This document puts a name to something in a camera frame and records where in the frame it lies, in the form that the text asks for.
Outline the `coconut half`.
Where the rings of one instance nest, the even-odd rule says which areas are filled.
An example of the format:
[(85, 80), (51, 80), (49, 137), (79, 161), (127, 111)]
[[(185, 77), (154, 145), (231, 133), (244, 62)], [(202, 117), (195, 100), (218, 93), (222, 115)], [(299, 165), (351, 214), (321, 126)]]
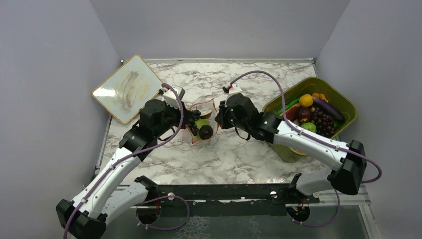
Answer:
[(211, 109), (207, 109), (207, 110), (201, 111), (200, 118), (206, 120), (206, 119), (209, 119), (212, 116), (212, 114), (213, 114), (213, 111)]

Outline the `green cabbage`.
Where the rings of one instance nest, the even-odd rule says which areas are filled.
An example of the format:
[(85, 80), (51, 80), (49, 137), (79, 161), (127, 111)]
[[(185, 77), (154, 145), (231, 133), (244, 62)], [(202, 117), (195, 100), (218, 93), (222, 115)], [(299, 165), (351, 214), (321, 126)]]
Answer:
[(210, 123), (206, 119), (199, 118), (195, 121), (196, 128), (200, 130), (203, 126), (210, 126)]

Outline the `clear zip top bag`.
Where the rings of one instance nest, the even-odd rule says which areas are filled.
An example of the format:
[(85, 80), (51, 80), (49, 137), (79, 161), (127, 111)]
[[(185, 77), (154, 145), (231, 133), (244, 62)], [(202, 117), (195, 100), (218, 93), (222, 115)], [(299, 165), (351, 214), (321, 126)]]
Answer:
[(204, 146), (208, 144), (219, 130), (219, 125), (214, 119), (217, 115), (214, 98), (209, 100), (199, 98), (187, 109), (191, 113), (187, 123), (190, 145)]

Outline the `dark purple mangosteen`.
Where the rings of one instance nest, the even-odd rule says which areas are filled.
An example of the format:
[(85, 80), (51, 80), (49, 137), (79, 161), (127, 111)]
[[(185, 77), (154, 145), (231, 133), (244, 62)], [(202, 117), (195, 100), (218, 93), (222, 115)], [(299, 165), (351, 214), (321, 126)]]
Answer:
[(198, 132), (198, 137), (201, 140), (208, 140), (214, 135), (214, 130), (210, 125), (202, 125)]

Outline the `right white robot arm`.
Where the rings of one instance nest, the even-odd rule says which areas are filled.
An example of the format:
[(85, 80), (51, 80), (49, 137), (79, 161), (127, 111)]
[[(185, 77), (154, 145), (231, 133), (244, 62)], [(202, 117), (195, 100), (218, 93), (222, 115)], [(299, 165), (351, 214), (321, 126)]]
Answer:
[(256, 140), (296, 149), (329, 168), (308, 174), (298, 174), (287, 189), (295, 203), (316, 192), (335, 189), (343, 194), (359, 191), (366, 162), (363, 144), (336, 141), (312, 133), (272, 112), (259, 112), (251, 99), (241, 93), (219, 103), (215, 121), (223, 129), (242, 130)]

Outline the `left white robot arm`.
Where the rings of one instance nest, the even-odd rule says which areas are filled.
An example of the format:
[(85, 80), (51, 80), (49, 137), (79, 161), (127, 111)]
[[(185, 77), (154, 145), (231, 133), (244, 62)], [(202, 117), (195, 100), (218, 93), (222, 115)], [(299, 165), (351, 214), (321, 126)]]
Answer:
[(158, 185), (140, 176), (122, 192), (114, 194), (123, 179), (153, 150), (169, 143), (185, 128), (189, 115), (181, 100), (148, 100), (140, 119), (122, 137), (107, 165), (72, 200), (61, 200), (56, 212), (64, 228), (63, 238), (99, 239), (107, 225), (129, 207), (151, 204)]

